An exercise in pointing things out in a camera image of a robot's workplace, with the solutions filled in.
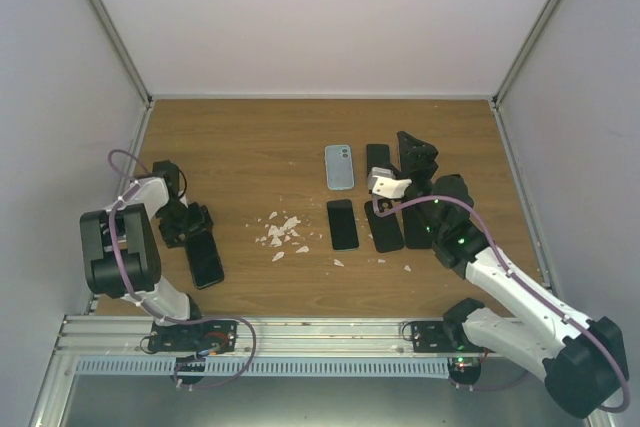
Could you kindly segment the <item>black phone case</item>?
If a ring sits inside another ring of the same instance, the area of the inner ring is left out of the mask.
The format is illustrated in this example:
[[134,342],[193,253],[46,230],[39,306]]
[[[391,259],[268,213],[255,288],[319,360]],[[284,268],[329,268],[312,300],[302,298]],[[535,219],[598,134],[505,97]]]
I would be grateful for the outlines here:
[[404,242],[408,249],[431,249],[432,236],[419,205],[402,210]]
[[372,200],[364,204],[364,209],[376,251],[388,253],[402,250],[405,247],[404,237],[396,214],[378,216]]

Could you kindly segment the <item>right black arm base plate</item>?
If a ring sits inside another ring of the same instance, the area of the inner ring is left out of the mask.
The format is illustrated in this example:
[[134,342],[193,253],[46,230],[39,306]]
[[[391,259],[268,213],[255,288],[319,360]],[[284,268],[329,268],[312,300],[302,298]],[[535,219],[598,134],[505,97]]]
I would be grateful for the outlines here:
[[442,320],[411,320],[400,327],[400,336],[412,345],[414,353],[481,354],[475,345],[456,346],[446,335]]

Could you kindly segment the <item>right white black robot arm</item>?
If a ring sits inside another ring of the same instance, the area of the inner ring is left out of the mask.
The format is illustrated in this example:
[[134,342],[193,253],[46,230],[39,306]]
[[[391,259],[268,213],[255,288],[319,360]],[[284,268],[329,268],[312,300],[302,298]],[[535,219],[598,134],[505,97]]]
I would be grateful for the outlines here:
[[464,299],[443,316],[447,347],[464,352],[475,345],[507,358],[543,382],[576,418],[626,411],[630,374],[621,328],[569,306],[510,261],[474,210],[462,176],[435,175],[435,146],[405,131],[397,141],[398,173],[409,183],[399,207],[413,217],[411,232],[427,238],[443,267],[515,317],[504,320],[482,302]]

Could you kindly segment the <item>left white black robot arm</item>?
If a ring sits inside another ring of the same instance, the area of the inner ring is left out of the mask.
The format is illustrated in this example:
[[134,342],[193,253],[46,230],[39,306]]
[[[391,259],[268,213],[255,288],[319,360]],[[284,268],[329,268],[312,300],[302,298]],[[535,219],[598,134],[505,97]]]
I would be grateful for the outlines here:
[[181,248],[196,288],[225,278],[208,208],[186,199],[186,177],[169,160],[133,177],[127,190],[102,210],[80,217],[86,283],[96,295],[130,302],[156,325],[172,326],[171,338],[185,351],[203,345],[206,327],[193,298],[162,273],[151,221],[158,221],[166,247]]

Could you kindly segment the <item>black phone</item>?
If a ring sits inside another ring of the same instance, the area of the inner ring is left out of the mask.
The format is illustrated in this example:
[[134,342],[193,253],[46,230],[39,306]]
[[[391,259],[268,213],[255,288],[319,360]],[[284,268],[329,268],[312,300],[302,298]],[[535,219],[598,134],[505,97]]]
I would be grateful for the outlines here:
[[197,289],[205,289],[224,281],[224,269],[211,231],[202,231],[189,237],[185,250]]
[[391,162],[391,150],[388,144],[367,144],[366,153],[366,174],[373,168],[383,168],[398,174],[399,170]]

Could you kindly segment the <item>light blue phone case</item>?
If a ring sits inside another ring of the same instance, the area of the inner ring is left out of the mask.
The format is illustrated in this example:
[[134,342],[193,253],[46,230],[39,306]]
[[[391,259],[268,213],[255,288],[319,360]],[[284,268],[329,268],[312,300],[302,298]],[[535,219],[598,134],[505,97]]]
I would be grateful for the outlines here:
[[332,191],[355,186],[352,152],[349,145],[328,145],[324,151],[327,187]]

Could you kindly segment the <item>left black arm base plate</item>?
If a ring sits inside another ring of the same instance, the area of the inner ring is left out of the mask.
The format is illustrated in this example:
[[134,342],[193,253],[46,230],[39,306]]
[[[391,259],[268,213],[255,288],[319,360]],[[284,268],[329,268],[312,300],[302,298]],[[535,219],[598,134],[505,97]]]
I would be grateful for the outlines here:
[[149,335],[140,342],[147,354],[195,353],[222,354],[235,348],[238,322],[214,320],[196,325],[159,326],[153,324]]

